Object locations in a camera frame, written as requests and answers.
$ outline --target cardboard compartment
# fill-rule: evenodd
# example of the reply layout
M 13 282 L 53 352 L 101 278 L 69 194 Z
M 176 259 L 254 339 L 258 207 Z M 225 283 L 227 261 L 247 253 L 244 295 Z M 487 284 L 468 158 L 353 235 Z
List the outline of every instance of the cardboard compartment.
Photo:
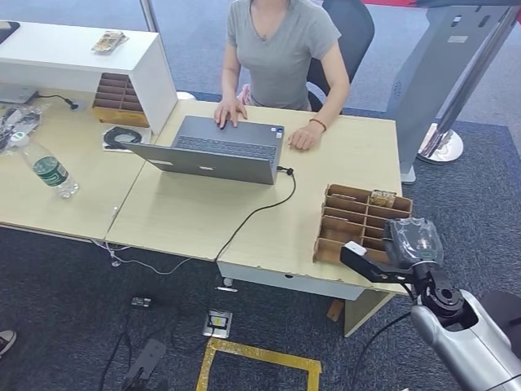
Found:
M 326 196 L 333 196 L 343 200 L 357 201 L 366 204 L 370 194 L 370 191 L 355 189 L 354 187 L 329 185 L 327 188 Z
M 100 122 L 149 126 L 128 75 L 103 73 L 92 110 Z
M 366 225 L 383 229 L 385 220 L 386 219 L 382 217 L 367 216 L 366 218 Z
M 342 218 L 348 222 L 354 222 L 356 224 L 364 224 L 366 222 L 366 215 L 362 213 L 348 212 L 342 209 L 324 207 L 322 212 L 323 216 L 331 216 L 336 218 Z
M 97 99 L 97 100 L 100 100 L 100 99 L 112 100 L 114 102 L 121 102 L 121 100 L 123 100 L 123 95 L 122 94 L 109 94 L 109 93 L 106 93 L 106 92 L 97 92 L 97 93 L 96 93 L 96 96 L 94 97 L 94 99 Z
M 382 217 L 382 218 L 385 218 L 385 219 L 407 218 L 407 217 L 410 216 L 410 213 L 403 212 L 402 210 L 389 209 L 389 208 L 384 208 L 382 206 L 372 206 L 372 205 L 369 207 L 369 209 L 367 210 L 367 214 L 369 216 Z
M 362 238 L 362 246 L 365 248 L 372 248 L 373 250 L 385 251 L 385 245 L 380 239 L 368 238 L 364 236 Z
M 314 261 L 340 264 L 340 250 L 344 243 L 318 238 L 314 244 Z
M 136 95 L 129 95 L 125 93 L 124 97 L 123 98 L 124 102 L 126 103 L 139 103 L 139 99 L 138 99 L 137 96 Z
M 110 86 L 98 86 L 98 92 L 103 92 L 106 94 L 116 94 L 123 96 L 124 88 L 121 87 L 110 87 Z
M 130 110 L 132 112 L 143 112 L 143 108 L 139 103 L 126 103 L 123 102 L 121 108 L 124 110 Z
M 360 244 L 360 238 L 363 234 L 363 226 L 346 222 L 338 217 L 322 217 L 320 233 L 319 237 L 334 240 L 341 243 L 347 243 L 351 240 Z
M 341 198 L 333 197 L 331 195 L 326 197 L 326 206 L 362 214 L 366 214 L 367 211 L 366 204 L 362 204 L 356 201 L 342 200 Z
M 397 197 L 393 204 L 393 209 L 403 210 L 403 212 L 412 212 L 412 200 L 407 198 Z
M 100 81 L 100 86 L 124 88 L 127 86 L 127 82 L 122 80 L 101 79 Z
M 372 226 L 366 226 L 363 232 L 364 236 L 375 239 L 383 239 L 383 230 L 380 228 L 372 228 Z
M 114 100 L 106 100 L 106 99 L 94 99 L 94 104 L 93 108 L 121 108 L 121 102 L 115 102 Z
M 105 80 L 120 80 L 120 81 L 127 81 L 128 75 L 121 75 L 120 73 L 108 73 L 103 72 L 101 74 L 102 79 Z
M 374 250 L 372 248 L 366 248 L 366 256 L 376 262 L 380 263 L 390 263 L 389 258 L 384 251 Z

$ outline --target bracelet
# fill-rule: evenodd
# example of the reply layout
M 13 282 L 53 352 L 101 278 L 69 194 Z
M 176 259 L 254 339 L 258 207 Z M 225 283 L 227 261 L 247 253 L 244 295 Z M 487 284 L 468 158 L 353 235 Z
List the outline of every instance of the bracelet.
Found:
M 324 124 L 323 122 L 322 122 L 320 120 L 317 120 L 317 118 L 311 118 L 311 119 L 310 119 L 310 122 L 311 122 L 311 121 L 314 121 L 314 122 L 317 122 L 317 124 L 322 125 L 322 127 L 323 128 L 323 132 L 325 132 L 326 130 L 327 130 L 327 126 L 326 126 L 326 124 Z

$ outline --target sneaker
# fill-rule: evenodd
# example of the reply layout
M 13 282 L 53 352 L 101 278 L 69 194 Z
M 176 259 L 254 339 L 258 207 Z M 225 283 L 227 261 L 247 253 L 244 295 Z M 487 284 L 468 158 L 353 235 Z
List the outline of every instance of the sneaker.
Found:
M 5 330 L 0 332 L 0 358 L 11 349 L 15 343 L 16 332 L 11 330 Z

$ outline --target laptop lid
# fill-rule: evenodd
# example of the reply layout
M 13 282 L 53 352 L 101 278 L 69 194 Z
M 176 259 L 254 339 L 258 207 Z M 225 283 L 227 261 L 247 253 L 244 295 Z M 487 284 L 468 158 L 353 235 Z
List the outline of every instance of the laptop lid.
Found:
M 274 172 L 268 160 L 188 151 L 150 144 L 124 142 L 121 144 L 163 171 L 267 185 L 274 183 Z

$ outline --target chair backrest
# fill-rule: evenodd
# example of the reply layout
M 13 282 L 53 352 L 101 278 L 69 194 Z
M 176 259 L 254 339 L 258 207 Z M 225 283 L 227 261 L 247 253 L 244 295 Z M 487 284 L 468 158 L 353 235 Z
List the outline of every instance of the chair backrest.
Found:
M 339 39 L 339 46 L 347 74 L 352 82 L 367 48 L 373 40 L 372 18 L 360 0 L 323 0 L 322 7 L 329 14 L 342 34 Z M 329 93 L 329 85 L 323 74 L 322 64 L 317 59 L 311 61 L 307 79 L 326 95 Z

